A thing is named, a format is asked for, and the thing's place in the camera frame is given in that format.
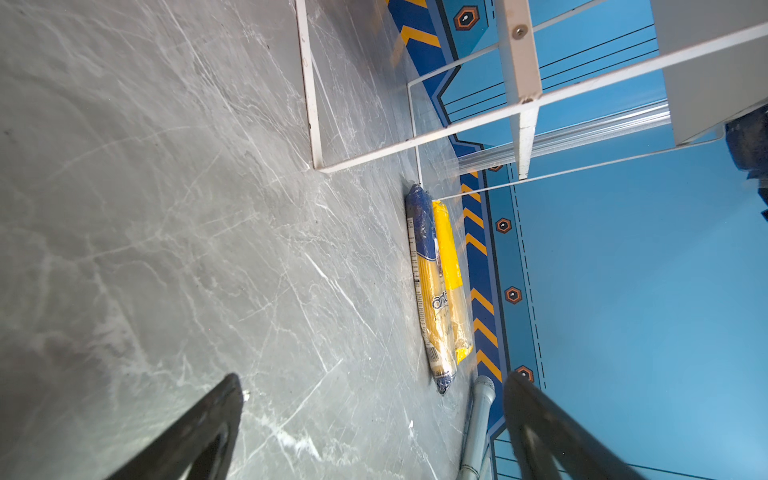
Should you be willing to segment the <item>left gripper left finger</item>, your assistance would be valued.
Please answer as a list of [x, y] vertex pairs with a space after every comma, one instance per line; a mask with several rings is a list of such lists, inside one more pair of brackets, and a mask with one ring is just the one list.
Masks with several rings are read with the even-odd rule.
[[112, 479], [225, 479], [243, 410], [239, 377], [230, 373], [121, 468]]

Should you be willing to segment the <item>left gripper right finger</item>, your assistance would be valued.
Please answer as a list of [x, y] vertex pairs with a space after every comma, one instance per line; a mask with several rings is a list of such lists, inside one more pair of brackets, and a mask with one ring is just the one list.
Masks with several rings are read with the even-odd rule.
[[524, 479], [641, 477], [518, 372], [504, 383], [503, 411]]

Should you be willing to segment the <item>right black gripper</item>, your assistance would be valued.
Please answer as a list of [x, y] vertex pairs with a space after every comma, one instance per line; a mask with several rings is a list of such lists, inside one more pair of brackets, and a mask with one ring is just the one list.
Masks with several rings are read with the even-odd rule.
[[728, 122], [725, 138], [735, 166], [759, 182], [758, 195], [767, 204], [767, 105]]

